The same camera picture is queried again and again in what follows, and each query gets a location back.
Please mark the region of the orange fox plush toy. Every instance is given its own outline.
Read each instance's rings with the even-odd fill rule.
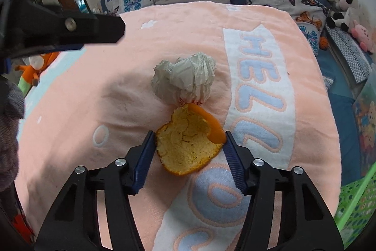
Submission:
[[[32,86],[39,84],[41,73],[58,57],[60,51],[39,56],[29,57],[30,65],[17,65],[14,70],[23,71],[18,87],[21,89],[23,96],[29,92]]]

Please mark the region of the pink blanket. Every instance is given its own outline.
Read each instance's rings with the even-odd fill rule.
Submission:
[[[70,66],[75,54],[63,53],[26,98],[32,111],[19,136],[16,187],[36,232],[76,166],[105,167],[170,120],[174,106],[152,92],[153,68],[198,51],[217,62],[203,107],[255,157],[278,168],[302,166],[335,213],[338,133],[315,56],[286,12],[195,2],[122,18],[127,31],[117,45],[87,45]],[[38,91],[45,93],[36,101]],[[110,247],[103,202],[99,195],[102,242]],[[236,189],[221,152],[186,177],[167,173],[155,155],[145,187],[130,203],[146,250],[225,251],[234,249],[249,198]],[[276,221],[280,209],[277,201]],[[271,246],[278,227],[275,222]]]

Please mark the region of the crumpled plastic bag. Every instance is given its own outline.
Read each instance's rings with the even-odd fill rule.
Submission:
[[[175,64],[163,60],[154,68],[152,88],[168,104],[203,104],[210,96],[214,81],[215,60],[199,52],[189,58],[178,58]]]

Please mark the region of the silver bolt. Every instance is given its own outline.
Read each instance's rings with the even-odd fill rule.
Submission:
[[[69,31],[75,31],[77,29],[77,24],[76,24],[76,21],[74,19],[72,19],[71,17],[68,17],[65,22],[65,27],[69,30]]]
[[[77,174],[83,173],[84,171],[85,171],[84,166],[76,167],[76,169],[74,170],[74,172],[77,173]]]
[[[253,164],[255,164],[256,166],[263,166],[264,161],[262,159],[255,159],[253,160]]]
[[[297,175],[302,175],[304,170],[302,167],[295,167],[294,168],[294,172],[297,174]]]
[[[116,166],[124,166],[125,164],[126,164],[126,160],[125,159],[117,159],[116,161],[115,161],[115,165]]]

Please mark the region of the light blue blanket stripe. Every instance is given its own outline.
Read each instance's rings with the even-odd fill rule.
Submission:
[[[25,98],[25,118],[20,120],[18,127],[17,140],[20,141],[22,135],[23,125],[28,116],[33,112],[43,95],[47,92],[50,85],[54,80],[62,73],[67,71],[86,51],[86,48],[75,51],[66,51],[66,55],[61,59],[55,67],[50,67],[47,74],[43,74],[39,85],[36,88],[32,88]]]

